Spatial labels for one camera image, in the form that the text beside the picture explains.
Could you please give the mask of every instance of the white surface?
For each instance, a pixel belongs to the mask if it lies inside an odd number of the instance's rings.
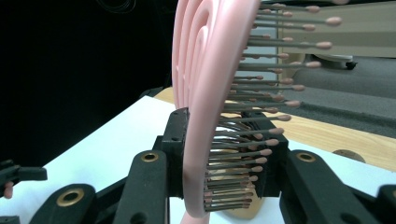
[[[28,223],[35,211],[52,192],[66,185],[85,183],[96,191],[128,175],[134,155],[152,149],[158,135],[163,135],[174,105],[144,97],[64,154],[47,164],[47,181],[24,181],[14,189],[11,200],[0,199],[0,216],[20,216]],[[321,156],[349,186],[373,196],[379,186],[396,184],[396,174],[371,165],[352,161],[297,142],[290,149],[313,151]],[[179,223],[184,203],[171,198],[171,223]],[[251,220],[229,217],[223,212],[211,214],[210,223],[282,223],[278,198],[266,198],[259,214]]]

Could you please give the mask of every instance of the pink bristle tip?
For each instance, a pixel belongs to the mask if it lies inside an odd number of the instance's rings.
[[[281,102],[281,101],[283,101],[284,99],[285,99],[285,96],[284,96],[284,95],[281,95],[281,94],[275,95],[275,96],[273,97],[273,100],[274,100],[274,101],[277,101],[277,102]]]
[[[336,5],[345,5],[349,2],[349,0],[332,0],[332,2]]]
[[[291,41],[293,41],[293,38],[291,38],[291,37],[284,37],[284,38],[282,38],[282,40],[285,41],[285,42],[291,42]]]
[[[340,17],[330,17],[329,19],[326,20],[326,24],[330,26],[337,26],[340,25],[343,19]]]
[[[317,43],[317,48],[319,49],[330,49],[332,47],[331,42],[319,42]]]
[[[259,178],[256,175],[251,176],[248,180],[257,181]]]
[[[271,149],[265,149],[265,150],[261,150],[260,151],[260,155],[262,156],[269,156],[272,154],[272,150]]]
[[[317,7],[317,6],[306,7],[306,9],[307,9],[309,12],[312,12],[312,13],[320,12],[320,7]]]
[[[293,90],[294,91],[303,91],[303,90],[305,90],[305,86],[304,85],[294,85]]]
[[[300,106],[301,102],[300,101],[287,101],[285,102],[285,105],[290,106],[290,107],[298,107]]]
[[[286,78],[283,78],[282,80],[280,80],[280,83],[285,84],[285,85],[290,85],[293,83],[293,79],[290,77],[286,77]]]
[[[273,72],[274,72],[275,74],[281,74],[281,73],[283,72],[283,69],[281,69],[281,68],[275,68],[275,69],[273,69]]]
[[[282,128],[274,128],[269,130],[270,134],[282,134],[283,132],[285,132],[285,130]]]
[[[269,139],[269,140],[266,140],[266,141],[265,141],[265,144],[266,144],[267,146],[272,147],[272,146],[276,146],[277,144],[279,144],[279,141],[276,140],[276,139]]]
[[[262,136],[261,133],[255,133],[255,134],[253,134],[253,136],[254,136],[255,138],[257,138],[257,139],[263,139],[263,136]]]
[[[280,54],[278,54],[278,57],[279,57],[280,59],[288,59],[288,58],[289,58],[289,54],[287,54],[287,53],[280,53]]]
[[[278,116],[277,119],[282,120],[282,121],[289,121],[289,120],[291,120],[291,116],[290,115],[281,115],[281,116]]]
[[[293,16],[293,13],[287,11],[287,12],[284,12],[282,15],[283,15],[284,17],[292,17],[292,16]]]
[[[255,166],[255,167],[251,168],[251,171],[253,171],[253,172],[261,172],[262,171],[262,167],[261,166]]]
[[[315,25],[312,24],[305,24],[303,25],[304,30],[306,31],[314,31],[317,27]]]
[[[321,67],[321,63],[320,62],[310,62],[310,63],[306,63],[305,66],[309,67],[309,68],[319,68],[319,67]]]
[[[256,163],[266,163],[268,160],[265,157],[260,157],[256,159]]]

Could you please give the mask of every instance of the gray floor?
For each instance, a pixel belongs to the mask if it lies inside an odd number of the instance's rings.
[[[283,112],[396,138],[396,59],[355,56],[352,70],[314,55],[306,60],[322,66],[297,71],[294,83],[306,90],[284,95],[303,104]]]

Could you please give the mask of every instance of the wooden table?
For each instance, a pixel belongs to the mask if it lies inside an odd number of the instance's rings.
[[[167,88],[155,98],[173,103],[173,89]],[[284,135],[290,140],[330,152],[349,149],[360,154],[368,164],[396,172],[396,139],[394,138],[297,116],[292,116],[287,122],[273,121],[273,123],[276,127],[284,128]]]

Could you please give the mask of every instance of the hairbrush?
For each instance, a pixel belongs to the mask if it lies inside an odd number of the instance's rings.
[[[322,1],[341,5],[347,1]],[[305,11],[306,19],[294,19],[293,11]],[[189,109],[183,156],[183,191],[186,213],[182,222],[208,222],[210,212],[249,208],[251,192],[278,141],[268,134],[282,128],[254,130],[243,112],[275,114],[280,106],[297,107],[281,91],[303,91],[291,78],[266,80],[260,74],[280,74],[284,69],[316,68],[309,63],[248,63],[247,58],[289,57],[286,53],[247,53],[259,48],[330,49],[328,41],[297,43],[290,37],[277,39],[253,35],[260,27],[315,32],[317,24],[337,26],[338,17],[309,19],[316,6],[266,4],[260,0],[179,0],[175,18],[172,81],[176,108]],[[256,73],[236,76],[237,71]],[[264,116],[284,120],[290,115]]]

